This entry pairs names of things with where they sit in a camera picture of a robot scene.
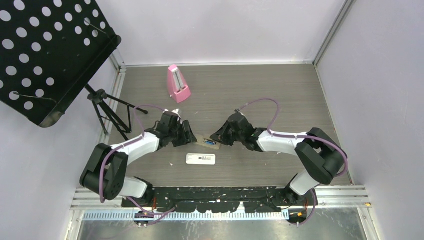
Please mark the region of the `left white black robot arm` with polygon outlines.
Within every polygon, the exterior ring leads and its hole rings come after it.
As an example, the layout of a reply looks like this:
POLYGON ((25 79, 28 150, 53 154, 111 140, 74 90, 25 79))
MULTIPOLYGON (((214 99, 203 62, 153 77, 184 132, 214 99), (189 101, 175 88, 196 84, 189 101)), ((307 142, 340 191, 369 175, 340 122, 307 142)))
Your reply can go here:
POLYGON ((137 177, 128 177, 127 167, 169 144, 176 148, 195 142, 197 139, 189 121, 182 120, 178 110, 166 110, 154 127, 138 137, 115 145, 96 145, 79 183, 98 194, 101 202, 122 196, 134 198, 141 207, 148 207, 154 199, 153 193, 148 190, 150 184, 137 177))

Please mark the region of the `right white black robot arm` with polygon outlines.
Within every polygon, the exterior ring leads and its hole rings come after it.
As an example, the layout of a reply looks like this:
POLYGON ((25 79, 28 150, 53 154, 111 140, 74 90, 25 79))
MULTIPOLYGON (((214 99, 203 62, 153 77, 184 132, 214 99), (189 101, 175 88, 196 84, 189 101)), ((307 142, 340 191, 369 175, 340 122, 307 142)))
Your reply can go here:
POLYGON ((291 205, 299 205, 306 194, 319 185, 329 185, 347 171, 347 154, 320 128, 288 133, 253 127, 240 112, 232 114, 210 138, 225 146, 241 143, 254 152, 276 152, 297 156, 304 170, 283 190, 291 205))

